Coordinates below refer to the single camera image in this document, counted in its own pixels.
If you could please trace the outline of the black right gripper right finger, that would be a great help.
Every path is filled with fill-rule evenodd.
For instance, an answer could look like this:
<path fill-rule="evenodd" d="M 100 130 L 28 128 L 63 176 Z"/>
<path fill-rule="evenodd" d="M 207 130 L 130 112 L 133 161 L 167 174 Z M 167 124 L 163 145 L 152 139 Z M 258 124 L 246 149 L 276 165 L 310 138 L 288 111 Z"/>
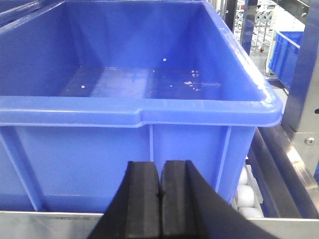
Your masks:
<path fill-rule="evenodd" d="M 190 160 L 167 161 L 160 184 L 164 239 L 274 238 L 225 202 Z"/>

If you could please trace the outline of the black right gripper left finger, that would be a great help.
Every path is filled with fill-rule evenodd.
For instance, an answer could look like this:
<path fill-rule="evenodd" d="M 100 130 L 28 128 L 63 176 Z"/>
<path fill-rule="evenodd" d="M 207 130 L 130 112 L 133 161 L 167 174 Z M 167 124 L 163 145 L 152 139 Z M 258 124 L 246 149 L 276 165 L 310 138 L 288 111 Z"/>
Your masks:
<path fill-rule="evenodd" d="M 160 187 L 152 162 L 128 162 L 122 182 L 89 239 L 158 239 Z"/>

